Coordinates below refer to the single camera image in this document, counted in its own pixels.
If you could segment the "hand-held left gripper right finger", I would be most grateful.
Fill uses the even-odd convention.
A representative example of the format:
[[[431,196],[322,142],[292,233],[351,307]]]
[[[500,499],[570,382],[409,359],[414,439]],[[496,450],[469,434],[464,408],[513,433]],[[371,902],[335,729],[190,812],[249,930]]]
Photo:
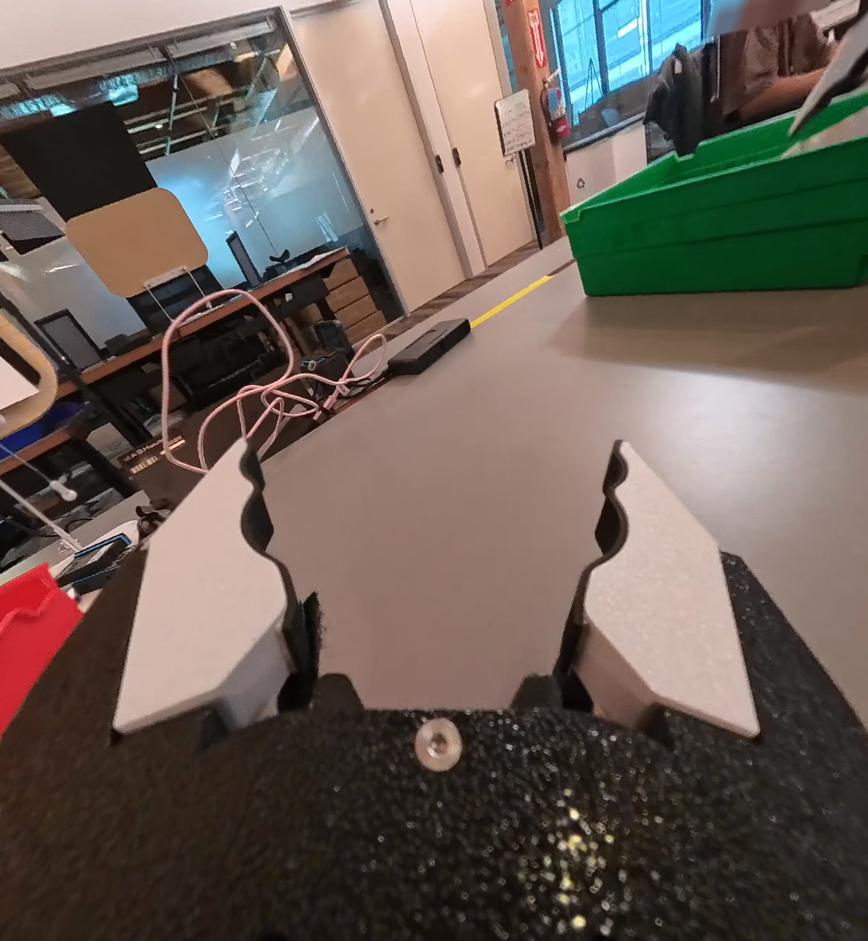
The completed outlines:
[[[645,730],[658,712],[743,739],[760,733],[721,550],[628,441],[616,441],[598,556],[569,610],[569,697]]]

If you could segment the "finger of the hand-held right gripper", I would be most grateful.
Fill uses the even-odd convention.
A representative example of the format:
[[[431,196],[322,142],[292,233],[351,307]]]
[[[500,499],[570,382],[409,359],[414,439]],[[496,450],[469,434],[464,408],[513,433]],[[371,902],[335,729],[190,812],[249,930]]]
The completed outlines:
[[[868,11],[856,21],[840,42],[830,64],[798,110],[789,136],[798,135],[831,100],[850,91],[867,73]]]

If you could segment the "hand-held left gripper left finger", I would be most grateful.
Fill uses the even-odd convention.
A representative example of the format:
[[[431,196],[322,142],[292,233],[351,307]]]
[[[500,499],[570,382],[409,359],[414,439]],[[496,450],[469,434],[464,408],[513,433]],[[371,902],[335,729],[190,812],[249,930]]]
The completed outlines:
[[[229,730],[310,699],[310,627],[268,554],[264,477],[235,443],[150,538],[113,729],[212,708]]]

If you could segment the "red plastic bin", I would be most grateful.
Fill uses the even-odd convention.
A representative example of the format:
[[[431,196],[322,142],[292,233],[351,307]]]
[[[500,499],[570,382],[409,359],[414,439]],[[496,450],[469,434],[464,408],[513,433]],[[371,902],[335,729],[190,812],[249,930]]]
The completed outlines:
[[[0,587],[0,740],[81,618],[46,565]]]

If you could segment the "green plastic bin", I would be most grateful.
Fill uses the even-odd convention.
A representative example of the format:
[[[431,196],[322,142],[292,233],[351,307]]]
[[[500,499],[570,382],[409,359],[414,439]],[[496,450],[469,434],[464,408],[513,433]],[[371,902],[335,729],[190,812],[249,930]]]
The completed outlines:
[[[868,280],[868,89],[674,152],[561,214],[589,297]]]

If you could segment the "blue plastic bin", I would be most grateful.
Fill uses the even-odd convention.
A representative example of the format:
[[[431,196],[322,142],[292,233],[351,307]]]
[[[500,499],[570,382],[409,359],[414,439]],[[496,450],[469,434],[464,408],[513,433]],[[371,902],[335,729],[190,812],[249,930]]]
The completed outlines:
[[[55,433],[59,428],[75,418],[83,410],[83,405],[66,399],[56,401],[53,406],[37,421],[5,437],[0,436],[0,461],[10,452],[19,452],[29,445],[41,441]]]

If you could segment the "instruction sheet on board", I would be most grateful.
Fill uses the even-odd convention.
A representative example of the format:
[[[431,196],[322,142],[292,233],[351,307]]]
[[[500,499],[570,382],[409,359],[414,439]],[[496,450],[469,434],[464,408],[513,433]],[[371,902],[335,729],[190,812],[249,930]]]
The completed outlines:
[[[54,404],[58,380],[41,348],[0,312],[0,356],[36,388],[27,400],[0,412],[0,436],[7,436],[37,421]]]

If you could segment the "fire extinguisher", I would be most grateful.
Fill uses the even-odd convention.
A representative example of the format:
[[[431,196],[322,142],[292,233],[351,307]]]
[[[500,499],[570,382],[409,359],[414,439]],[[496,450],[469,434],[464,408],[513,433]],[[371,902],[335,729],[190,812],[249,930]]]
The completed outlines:
[[[570,133],[569,114],[558,74],[543,79],[541,103],[551,143],[562,145]]]

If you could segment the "black power adapter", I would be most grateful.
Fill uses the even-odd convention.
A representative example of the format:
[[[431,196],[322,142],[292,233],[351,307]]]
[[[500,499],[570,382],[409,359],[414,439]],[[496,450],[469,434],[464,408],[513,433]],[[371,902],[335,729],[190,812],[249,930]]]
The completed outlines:
[[[471,323],[466,318],[437,323],[407,347],[394,354],[388,360],[386,372],[393,377],[421,374],[471,332]]]

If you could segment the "wooden pillar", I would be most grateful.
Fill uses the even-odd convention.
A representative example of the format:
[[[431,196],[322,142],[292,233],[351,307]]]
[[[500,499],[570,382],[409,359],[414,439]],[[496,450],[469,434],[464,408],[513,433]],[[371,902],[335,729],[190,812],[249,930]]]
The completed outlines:
[[[531,6],[537,6],[540,9],[538,1],[503,1],[501,12],[506,26],[517,84],[520,88],[529,89],[535,133],[533,169],[545,223],[545,240],[553,243],[566,234],[560,214],[569,207],[569,185],[562,145],[551,143],[543,115],[542,82],[544,78],[551,76],[551,70],[549,56],[546,69],[538,70],[534,66],[526,21],[526,10]]]

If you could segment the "white paper notice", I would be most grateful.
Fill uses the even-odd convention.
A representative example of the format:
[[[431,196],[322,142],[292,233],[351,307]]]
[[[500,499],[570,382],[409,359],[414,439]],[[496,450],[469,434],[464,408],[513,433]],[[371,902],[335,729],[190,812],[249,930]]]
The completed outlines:
[[[534,147],[534,119],[528,88],[494,102],[494,113],[504,159]]]

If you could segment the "tan rounded board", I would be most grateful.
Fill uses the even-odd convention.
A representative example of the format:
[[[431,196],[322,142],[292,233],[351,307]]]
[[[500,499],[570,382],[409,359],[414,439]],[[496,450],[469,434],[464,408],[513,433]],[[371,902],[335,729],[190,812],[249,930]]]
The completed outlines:
[[[128,299],[207,264],[178,197],[155,187],[70,219],[68,242],[115,296]]]

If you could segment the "white door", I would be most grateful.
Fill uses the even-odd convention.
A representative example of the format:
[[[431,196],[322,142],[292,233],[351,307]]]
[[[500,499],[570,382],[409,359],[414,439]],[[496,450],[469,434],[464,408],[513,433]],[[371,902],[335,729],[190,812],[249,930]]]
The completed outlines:
[[[406,312],[463,279],[428,152],[379,2],[323,2],[292,29]]]
[[[495,103],[510,90],[496,13],[482,1],[383,2],[412,109],[465,276],[527,245],[533,227]]]

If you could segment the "glass partition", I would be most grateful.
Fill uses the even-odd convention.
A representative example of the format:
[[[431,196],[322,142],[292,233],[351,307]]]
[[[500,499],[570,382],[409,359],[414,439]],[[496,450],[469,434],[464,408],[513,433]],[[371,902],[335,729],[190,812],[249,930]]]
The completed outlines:
[[[248,289],[348,248],[386,323],[405,310],[289,22],[277,11],[168,30],[0,68],[0,133],[109,102],[158,187],[175,194],[208,249],[201,276]],[[0,200],[65,221],[0,144]]]

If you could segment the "black flat panel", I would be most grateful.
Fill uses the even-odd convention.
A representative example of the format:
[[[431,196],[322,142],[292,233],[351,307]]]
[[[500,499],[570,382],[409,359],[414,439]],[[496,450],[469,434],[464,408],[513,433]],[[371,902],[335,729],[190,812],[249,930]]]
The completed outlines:
[[[0,133],[0,144],[65,221],[158,187],[109,102]]]

